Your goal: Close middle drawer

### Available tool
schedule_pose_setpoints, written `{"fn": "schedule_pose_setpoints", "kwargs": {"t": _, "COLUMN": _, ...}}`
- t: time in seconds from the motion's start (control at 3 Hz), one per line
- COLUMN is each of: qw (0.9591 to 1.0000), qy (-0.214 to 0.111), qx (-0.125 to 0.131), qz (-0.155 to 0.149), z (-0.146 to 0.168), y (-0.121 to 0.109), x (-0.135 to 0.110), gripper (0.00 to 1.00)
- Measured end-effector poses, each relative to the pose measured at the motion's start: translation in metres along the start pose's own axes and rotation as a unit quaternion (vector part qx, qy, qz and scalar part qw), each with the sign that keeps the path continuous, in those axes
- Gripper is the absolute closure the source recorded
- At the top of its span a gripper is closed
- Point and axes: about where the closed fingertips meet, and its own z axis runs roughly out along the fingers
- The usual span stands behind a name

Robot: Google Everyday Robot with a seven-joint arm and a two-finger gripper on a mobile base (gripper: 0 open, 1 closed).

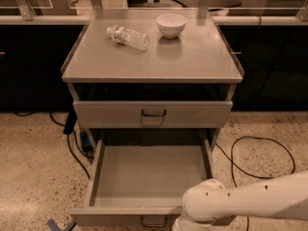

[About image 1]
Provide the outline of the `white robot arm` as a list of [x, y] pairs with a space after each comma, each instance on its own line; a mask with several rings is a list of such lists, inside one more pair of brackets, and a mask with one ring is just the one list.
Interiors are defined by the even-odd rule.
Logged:
[[172, 231], [206, 231], [222, 218], [308, 219], [308, 171], [235, 188], [217, 179], [189, 188]]

